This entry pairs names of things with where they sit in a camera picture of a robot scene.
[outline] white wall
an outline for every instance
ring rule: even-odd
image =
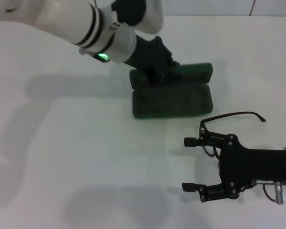
[[[256,0],[252,16],[286,16],[286,0]]]
[[[162,0],[164,15],[249,15],[254,0]],[[97,0],[98,7],[112,0]]]
[[[113,2],[96,1],[98,7]],[[253,3],[254,0],[162,0],[164,15],[249,15]],[[251,15],[286,16],[286,0],[255,0]]]

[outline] black ring band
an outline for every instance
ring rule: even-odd
[[[109,39],[108,43],[106,44],[106,46],[100,50],[99,52],[97,52],[97,54],[103,53],[105,52],[107,49],[109,49],[109,47],[112,45],[112,42],[114,40],[115,34],[111,36],[111,38]]]
[[[75,43],[75,45],[82,45],[84,44],[91,36],[93,30],[94,30],[94,27],[95,27],[95,21],[96,21],[96,15],[95,15],[95,8],[90,4],[91,8],[92,8],[92,23],[91,23],[91,27],[87,33],[87,35],[84,37],[84,39],[81,41],[81,42],[78,42],[78,43]]]
[[[14,8],[14,9],[8,9],[8,10],[6,10],[5,12],[6,12],[6,13],[12,13],[12,12],[14,12],[16,9],[18,9],[18,8],[16,7],[16,8]]]
[[[86,46],[82,47],[83,49],[88,49],[91,46],[93,46],[96,43],[96,41],[99,39],[99,37],[100,37],[100,34],[102,32],[102,28],[103,28],[103,14],[102,14],[102,11],[99,10],[99,14],[100,14],[100,26],[99,26],[99,28],[97,30],[97,33],[96,33],[95,37],[93,38],[93,40],[89,44],[87,44]]]

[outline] white table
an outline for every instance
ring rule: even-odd
[[[286,18],[172,16],[160,36],[179,62],[213,63],[211,114],[135,120],[129,67],[0,24],[0,229],[286,229],[286,187],[282,206],[261,186],[204,204],[181,190],[220,183],[216,159],[183,147],[205,117],[258,112],[208,127],[286,146]]]

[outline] cable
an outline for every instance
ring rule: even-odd
[[[272,202],[275,202],[275,200],[272,199],[272,198],[268,195],[268,193],[267,193],[267,191],[266,191],[266,185],[263,185],[263,190],[264,190],[264,193],[265,193],[265,195],[267,196],[267,198],[268,198],[269,200],[271,200]]]

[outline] green indicator light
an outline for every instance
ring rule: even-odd
[[[107,56],[106,54],[103,54],[103,53],[99,54],[99,57],[102,57],[102,58],[105,59],[106,61],[110,60],[110,59],[109,59],[109,56]]]

